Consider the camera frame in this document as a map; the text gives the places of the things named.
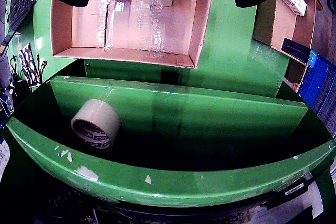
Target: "white paint chip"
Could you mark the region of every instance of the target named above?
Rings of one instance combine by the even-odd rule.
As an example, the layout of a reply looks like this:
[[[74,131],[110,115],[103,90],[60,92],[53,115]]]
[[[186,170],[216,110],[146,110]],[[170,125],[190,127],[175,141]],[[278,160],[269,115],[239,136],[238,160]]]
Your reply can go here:
[[[65,154],[67,154],[68,151],[69,151],[69,150],[62,151],[62,153],[61,153],[61,157],[63,157]]]
[[[87,169],[83,165],[77,168],[76,172],[82,175],[83,177],[88,178],[89,180],[96,181],[96,182],[98,181],[99,176],[95,174],[93,171]]]
[[[145,179],[145,182],[148,184],[152,184],[152,179],[149,175],[147,175],[147,178]]]
[[[71,155],[71,152],[68,152],[68,161],[72,162],[72,155]]]

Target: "keyboard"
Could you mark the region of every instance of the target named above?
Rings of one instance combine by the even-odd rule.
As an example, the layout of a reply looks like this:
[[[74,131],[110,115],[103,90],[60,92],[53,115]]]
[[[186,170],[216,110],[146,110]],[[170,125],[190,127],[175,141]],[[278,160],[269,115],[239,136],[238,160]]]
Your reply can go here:
[[[9,31],[14,31],[27,16],[32,0],[12,0],[9,13]]]

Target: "barcode label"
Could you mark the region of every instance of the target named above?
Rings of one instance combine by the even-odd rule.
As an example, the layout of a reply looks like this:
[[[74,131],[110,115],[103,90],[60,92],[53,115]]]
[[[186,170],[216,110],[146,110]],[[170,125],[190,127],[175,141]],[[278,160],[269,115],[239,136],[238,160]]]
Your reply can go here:
[[[299,190],[302,187],[303,187],[303,183],[301,183],[300,185],[294,187],[293,189],[290,189],[289,191],[285,192],[285,195],[287,196],[287,195],[289,195],[291,193],[294,193],[295,191]]]

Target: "blue plastic crate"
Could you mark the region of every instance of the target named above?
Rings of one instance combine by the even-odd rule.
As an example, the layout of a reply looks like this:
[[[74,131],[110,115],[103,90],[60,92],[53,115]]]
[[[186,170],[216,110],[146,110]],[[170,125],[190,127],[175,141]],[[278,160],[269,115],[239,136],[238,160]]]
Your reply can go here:
[[[311,107],[314,107],[328,73],[332,68],[332,63],[320,55],[317,55],[314,67],[308,67],[298,93]]]

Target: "cable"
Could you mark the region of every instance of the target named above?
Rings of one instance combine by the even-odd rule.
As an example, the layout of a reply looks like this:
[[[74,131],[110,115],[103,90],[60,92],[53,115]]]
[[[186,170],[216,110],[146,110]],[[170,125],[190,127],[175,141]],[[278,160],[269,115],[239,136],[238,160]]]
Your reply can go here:
[[[6,25],[6,23],[4,23],[4,22],[1,20],[1,16],[4,15],[5,13],[7,13],[8,18],[9,18],[9,14],[8,14],[8,11],[7,11],[7,10],[5,10],[5,11],[4,11],[3,13],[1,13],[1,15],[0,15],[0,22],[1,22],[2,24],[4,24],[4,25]]]
[[[6,54],[3,54],[2,60],[0,60],[0,62],[4,61],[4,59],[6,58],[5,56],[6,56]]]

